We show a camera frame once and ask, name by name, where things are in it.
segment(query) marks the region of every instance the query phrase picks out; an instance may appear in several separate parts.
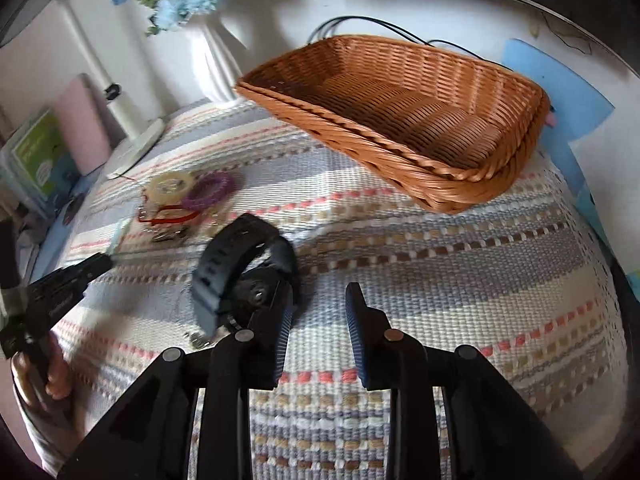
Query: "brown woven basket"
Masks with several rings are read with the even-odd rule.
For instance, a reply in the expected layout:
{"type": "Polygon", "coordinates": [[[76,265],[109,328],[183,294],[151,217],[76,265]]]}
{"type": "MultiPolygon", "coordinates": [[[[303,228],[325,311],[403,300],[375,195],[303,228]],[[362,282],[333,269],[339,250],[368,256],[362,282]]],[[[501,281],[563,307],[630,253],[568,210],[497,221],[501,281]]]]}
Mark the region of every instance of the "brown woven basket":
{"type": "Polygon", "coordinates": [[[435,212],[487,202],[535,149],[549,99],[495,64],[377,36],[337,36],[240,79],[238,92],[435,212]]]}

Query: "black rubber strap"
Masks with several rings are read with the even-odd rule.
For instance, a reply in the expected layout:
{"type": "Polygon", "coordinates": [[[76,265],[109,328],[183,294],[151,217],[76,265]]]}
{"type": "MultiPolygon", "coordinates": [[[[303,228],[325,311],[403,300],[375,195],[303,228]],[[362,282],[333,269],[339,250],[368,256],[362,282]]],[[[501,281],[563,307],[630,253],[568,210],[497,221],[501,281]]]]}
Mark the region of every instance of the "black rubber strap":
{"type": "Polygon", "coordinates": [[[271,251],[270,262],[297,283],[298,266],[293,248],[274,226],[256,216],[243,214],[210,241],[191,283],[196,318],[207,335],[213,336],[218,327],[223,298],[248,265],[267,249],[271,251]]]}

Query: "white desk lamp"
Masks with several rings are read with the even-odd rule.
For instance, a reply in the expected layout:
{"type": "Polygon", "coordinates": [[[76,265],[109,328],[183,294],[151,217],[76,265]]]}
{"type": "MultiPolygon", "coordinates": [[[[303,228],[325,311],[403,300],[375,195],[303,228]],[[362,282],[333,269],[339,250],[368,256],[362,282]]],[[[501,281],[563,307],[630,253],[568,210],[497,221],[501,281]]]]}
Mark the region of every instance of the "white desk lamp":
{"type": "MultiPolygon", "coordinates": [[[[0,48],[20,34],[50,1],[11,0],[4,9],[0,9],[0,48]]],[[[105,164],[106,176],[116,178],[132,168],[151,149],[164,131],[164,121],[156,119],[149,124],[142,118],[136,105],[120,86],[114,83],[96,56],[69,1],[55,1],[62,12],[71,37],[91,69],[94,81],[104,89],[109,110],[127,136],[105,164]]]]}

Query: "striped woven rug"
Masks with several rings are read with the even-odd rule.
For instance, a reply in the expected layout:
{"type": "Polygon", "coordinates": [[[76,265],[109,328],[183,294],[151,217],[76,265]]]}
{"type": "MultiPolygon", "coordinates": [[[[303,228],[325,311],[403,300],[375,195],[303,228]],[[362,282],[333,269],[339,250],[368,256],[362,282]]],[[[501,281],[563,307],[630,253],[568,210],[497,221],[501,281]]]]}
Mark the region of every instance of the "striped woven rug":
{"type": "MultiPolygon", "coordinates": [[[[612,442],[627,373],[612,279],[544,156],[495,200],[431,214],[262,108],[204,105],[176,117],[127,176],[98,181],[60,261],[109,251],[115,262],[56,327],[82,434],[164,348],[193,351],[191,272],[210,236],[250,211],[293,243],[303,274],[280,385],[251,394],[256,478],[383,478],[389,396],[356,376],[344,314],[352,281],[424,344],[481,349],[578,465],[612,442]],[[169,170],[229,171],[241,186],[184,242],[153,244],[134,216],[144,184],[169,170]]],[[[436,407],[446,477],[439,396],[436,407]]]]}

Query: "blue paper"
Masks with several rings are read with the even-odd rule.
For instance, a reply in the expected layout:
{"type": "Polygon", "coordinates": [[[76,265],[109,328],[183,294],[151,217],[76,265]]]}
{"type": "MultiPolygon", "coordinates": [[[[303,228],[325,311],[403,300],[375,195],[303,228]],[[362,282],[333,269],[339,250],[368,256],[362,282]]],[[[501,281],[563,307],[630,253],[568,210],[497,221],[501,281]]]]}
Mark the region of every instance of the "blue paper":
{"type": "Polygon", "coordinates": [[[573,70],[524,41],[507,41],[501,63],[535,81],[549,95],[558,124],[544,127],[540,144],[577,196],[585,180],[569,142],[591,133],[614,106],[573,70]]]}

